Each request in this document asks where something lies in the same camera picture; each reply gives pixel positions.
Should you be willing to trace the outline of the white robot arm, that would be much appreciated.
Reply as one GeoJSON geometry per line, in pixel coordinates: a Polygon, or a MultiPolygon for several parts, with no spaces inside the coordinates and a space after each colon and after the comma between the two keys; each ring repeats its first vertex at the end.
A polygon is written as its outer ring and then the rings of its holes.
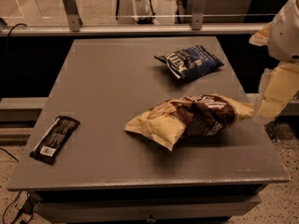
{"type": "Polygon", "coordinates": [[[278,60],[274,69],[261,76],[254,120],[273,121],[299,92],[299,0],[288,0],[275,18],[254,34],[249,42],[267,46],[269,56],[278,60]]]}

